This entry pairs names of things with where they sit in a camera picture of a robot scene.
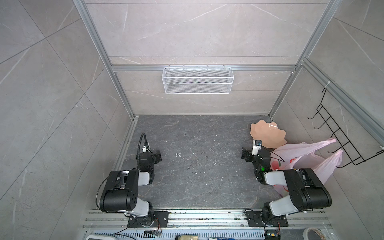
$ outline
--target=red wire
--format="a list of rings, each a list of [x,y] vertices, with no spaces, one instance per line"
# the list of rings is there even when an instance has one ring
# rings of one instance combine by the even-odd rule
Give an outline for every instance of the red wire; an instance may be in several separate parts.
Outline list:
[[[277,235],[279,235],[279,233],[280,233],[280,222],[278,222],[279,223],[279,231],[277,232]]]
[[[158,218],[156,218],[156,219],[157,219],[157,230],[159,230],[159,228],[160,228],[160,232],[162,232],[159,219]]]

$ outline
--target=black wire rack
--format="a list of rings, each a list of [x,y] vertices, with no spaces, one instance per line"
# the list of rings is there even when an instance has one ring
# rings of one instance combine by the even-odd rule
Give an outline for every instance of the black wire rack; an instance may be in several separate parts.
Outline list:
[[[314,129],[320,129],[322,126],[324,126],[324,124],[326,124],[328,127],[329,127],[329,129],[331,130],[331,132],[332,132],[332,135],[331,135],[331,137],[333,137],[333,136],[335,136],[335,138],[337,139],[337,141],[340,143],[340,147],[339,148],[337,148],[335,151],[333,151],[333,152],[330,152],[330,151],[328,151],[328,153],[334,153],[334,152],[336,152],[337,150],[339,150],[339,149],[343,149],[344,150],[344,152],[347,154],[347,156],[349,157],[349,159],[351,160],[349,163],[347,163],[347,164],[345,164],[345,165],[343,165],[343,166],[341,166],[341,167],[337,167],[337,168],[342,168],[342,167],[345,167],[345,166],[347,166],[347,165],[349,165],[349,164],[353,164],[353,165],[359,165],[360,163],[363,163],[363,162],[365,162],[365,161],[367,161],[367,160],[369,160],[369,159],[371,159],[371,158],[373,158],[373,157],[376,157],[377,155],[380,155],[380,154],[382,154],[382,153],[384,153],[384,149],[383,150],[381,150],[381,151],[378,151],[375,155],[373,155],[372,157],[370,157],[370,158],[367,158],[367,159],[364,159],[363,157],[362,157],[362,155],[359,153],[359,151],[356,149],[356,147],[353,145],[353,143],[350,141],[350,139],[348,138],[348,136],[344,133],[344,131],[340,128],[340,126],[339,126],[339,124],[335,121],[335,119],[333,119],[333,117],[329,114],[329,112],[327,111],[327,109],[324,107],[324,105],[323,105],[323,99],[324,99],[324,96],[325,96],[325,93],[326,93],[326,91],[327,91],[327,89],[326,88],[324,88],[323,89],[323,91],[321,92],[321,93],[323,93],[324,92],[324,94],[323,94],[323,97],[321,98],[321,102],[320,102],[320,104],[319,104],[319,106],[316,108],[316,113],[315,113],[315,115],[313,115],[313,117],[311,117],[311,118],[308,118],[308,119],[313,119],[317,114],[319,114],[320,116],[321,116],[321,118],[324,120],[324,123],[320,126],[320,127],[318,127],[318,128],[316,128],[316,127],[314,127]],[[321,112],[320,112],[320,110],[324,110],[324,111],[326,111],[326,113],[329,115],[329,117],[326,119],[326,118],[324,118],[324,116],[321,114]],[[337,129],[336,130],[332,130],[332,128],[330,127],[330,125],[328,124],[328,121],[329,120],[333,120],[333,122],[336,124],[336,126],[337,126]],[[342,144],[341,143],[341,141],[339,140],[339,138],[337,137],[337,135],[336,135],[336,133],[337,132],[341,132],[342,133],[342,135],[344,135],[344,137],[346,138],[346,143],[344,143],[344,144]],[[351,158],[351,156],[350,156],[350,154],[348,153],[348,151],[344,148],[344,146],[346,146],[347,144],[350,144],[350,145],[352,145],[352,147],[355,149],[355,151],[356,151],[356,153],[357,153],[357,158],[355,158],[354,160],[352,160],[352,158]]]

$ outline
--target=aluminum frame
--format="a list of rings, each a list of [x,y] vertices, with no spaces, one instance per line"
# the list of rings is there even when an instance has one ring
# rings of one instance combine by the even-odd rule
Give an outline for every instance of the aluminum frame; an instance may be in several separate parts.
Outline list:
[[[317,24],[314,32],[311,35],[311,38],[309,39],[307,45],[301,53],[298,62],[296,63],[296,71],[288,77],[287,81],[283,86],[283,89],[281,90],[279,96],[277,97],[275,103],[273,104],[268,114],[271,118],[275,116],[277,109],[280,107],[293,82],[295,81],[298,72],[303,67],[302,61],[304,60],[304,58],[308,58],[309,55],[312,53],[314,47],[316,46],[320,37],[323,35],[325,29],[327,28],[329,22],[332,20],[333,15],[336,13],[336,10],[339,8],[342,1],[343,0],[330,0],[328,2],[324,13],[319,20],[319,23]]]
[[[105,69],[107,69],[107,72],[109,76],[112,79],[112,82],[121,98],[121,101],[124,104],[125,109],[127,110],[128,115],[130,116],[131,119],[135,117],[133,110],[129,104],[128,98],[125,95],[124,89],[121,86],[121,83],[116,76],[116,74],[113,72],[111,68],[111,62],[109,60],[109,57],[107,55],[107,52],[105,51],[105,48],[103,46],[103,43],[101,42],[100,36],[97,33],[96,27],[92,21],[91,15],[88,12],[88,9],[86,7],[86,4],[84,3],[83,0],[73,0],[81,19],[84,22],[85,27],[87,28],[89,35],[91,36],[91,39],[93,41],[93,44],[95,45],[97,52],[99,53],[99,56],[101,60],[104,63]]]
[[[112,65],[113,71],[163,71],[166,67],[231,67],[233,71],[294,71],[293,64],[258,65]]]
[[[162,229],[263,229],[264,227],[249,227],[244,215],[244,209],[181,209],[181,208],[155,208],[155,211],[168,211],[168,226]],[[310,212],[300,212],[287,216],[286,229],[304,229],[318,227],[332,229],[332,226],[323,209]],[[127,227],[128,219],[120,213],[106,214],[100,210],[89,210],[81,221],[82,230],[116,230]]]
[[[125,132],[123,142],[120,145],[120,149],[118,151],[115,163],[113,164],[111,171],[121,170],[122,164],[124,163],[124,159],[125,159],[125,156],[127,154],[128,147],[131,143],[133,132],[135,131],[136,124],[137,124],[138,120],[139,120],[139,117],[135,116],[135,118],[132,121],[130,121],[129,126],[127,128],[127,131]]]
[[[384,146],[384,127],[369,114],[362,106],[349,96],[337,83],[334,83],[323,71],[321,71],[311,60],[303,60],[304,68],[324,87],[347,111],[376,139]]]

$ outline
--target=wire basket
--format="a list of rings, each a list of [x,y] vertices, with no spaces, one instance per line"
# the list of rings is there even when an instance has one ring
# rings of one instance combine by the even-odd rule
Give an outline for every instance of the wire basket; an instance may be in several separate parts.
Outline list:
[[[166,94],[230,93],[230,67],[166,67],[162,80]]]

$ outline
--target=pink plastic bag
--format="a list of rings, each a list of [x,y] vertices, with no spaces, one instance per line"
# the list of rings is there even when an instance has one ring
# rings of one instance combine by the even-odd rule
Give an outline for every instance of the pink plastic bag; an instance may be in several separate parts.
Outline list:
[[[333,173],[336,166],[341,163],[341,156],[343,151],[338,150],[335,154],[327,159],[315,155],[315,151],[325,147],[331,143],[336,142],[336,139],[331,138],[325,141],[307,144],[302,142],[300,144],[286,144],[278,147],[271,153],[271,157],[285,161],[278,161],[271,159],[271,169],[273,170],[286,170],[286,169],[299,169],[299,168],[312,168],[320,181],[324,184]],[[283,197],[288,195],[287,186],[274,185],[275,190]]]

